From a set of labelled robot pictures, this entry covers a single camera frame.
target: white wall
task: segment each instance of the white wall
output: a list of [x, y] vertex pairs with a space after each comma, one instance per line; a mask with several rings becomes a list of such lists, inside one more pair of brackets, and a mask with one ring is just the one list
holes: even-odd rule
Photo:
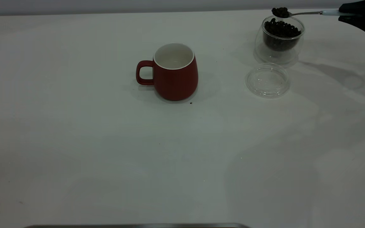
[[0, 15], [336, 8], [353, 0], [0, 0]]

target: mug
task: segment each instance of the mug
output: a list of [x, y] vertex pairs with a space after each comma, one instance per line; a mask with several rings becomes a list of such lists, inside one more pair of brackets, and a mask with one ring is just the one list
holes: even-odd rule
[[[140, 77], [142, 67], [153, 68], [153, 79]], [[166, 44], [155, 52], [153, 61], [138, 63], [136, 80], [141, 85], [154, 85], [158, 94], [167, 100], [179, 101], [188, 98], [198, 85], [195, 54], [182, 43]]]

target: coffee bean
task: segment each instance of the coffee bean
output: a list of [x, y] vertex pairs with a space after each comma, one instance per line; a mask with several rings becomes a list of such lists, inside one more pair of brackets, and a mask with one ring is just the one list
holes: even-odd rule
[[281, 17], [281, 18], [287, 18], [290, 16], [290, 14], [288, 13], [288, 9], [286, 7], [281, 7], [281, 8], [273, 8], [271, 10], [272, 14], [276, 17]]
[[[264, 27], [269, 34], [282, 38], [293, 38], [299, 36], [302, 33], [301, 31], [298, 30], [297, 27], [283, 21], [277, 22], [275, 18], [271, 19], [271, 21], [269, 22], [265, 22]], [[299, 40], [299, 38], [283, 40], [275, 38], [269, 34], [264, 33], [263, 35], [264, 43], [270, 49], [277, 52], [290, 50], [298, 43]]]

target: spoon handle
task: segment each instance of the spoon handle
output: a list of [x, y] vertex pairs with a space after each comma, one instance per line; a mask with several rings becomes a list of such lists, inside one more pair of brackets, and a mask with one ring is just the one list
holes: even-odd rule
[[306, 12], [306, 13], [294, 13], [293, 16], [295, 15], [303, 15], [303, 14], [321, 14], [322, 11], [316, 11], [316, 12]]
[[324, 16], [354, 16], [353, 13], [341, 13], [338, 9], [325, 9], [321, 11]]
[[316, 11], [316, 12], [305, 12], [305, 13], [294, 13], [292, 16], [295, 15], [304, 15], [304, 14], [320, 14], [324, 16], [354, 16], [353, 13], [341, 13], [337, 9], [325, 9], [322, 11]]

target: white table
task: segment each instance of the white table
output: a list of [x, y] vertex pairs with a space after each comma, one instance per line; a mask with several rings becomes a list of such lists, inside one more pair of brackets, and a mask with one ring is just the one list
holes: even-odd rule
[[[0, 17], [0, 227], [365, 227], [365, 33], [299, 17], [291, 89], [263, 99], [244, 78], [268, 15]], [[181, 102], [135, 80], [170, 42], [197, 56]]]

